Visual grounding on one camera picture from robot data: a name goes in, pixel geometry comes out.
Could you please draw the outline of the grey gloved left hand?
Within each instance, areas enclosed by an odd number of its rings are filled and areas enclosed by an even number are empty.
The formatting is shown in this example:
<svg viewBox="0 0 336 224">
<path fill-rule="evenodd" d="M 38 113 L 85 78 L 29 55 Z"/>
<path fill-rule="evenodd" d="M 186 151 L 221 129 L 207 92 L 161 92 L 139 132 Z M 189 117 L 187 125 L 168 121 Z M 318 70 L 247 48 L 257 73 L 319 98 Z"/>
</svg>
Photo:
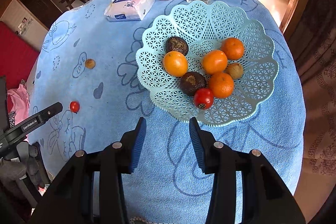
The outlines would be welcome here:
<svg viewBox="0 0 336 224">
<path fill-rule="evenodd" d="M 35 188 L 44 188 L 45 183 L 42 180 L 36 157 L 39 155 L 37 147 L 30 145 L 27 141 L 22 141 L 17 145 L 19 152 L 23 153 L 22 161 L 11 161 L 1 158 L 1 183 L 15 197 L 24 198 L 17 181 L 28 174 Z"/>
</svg>

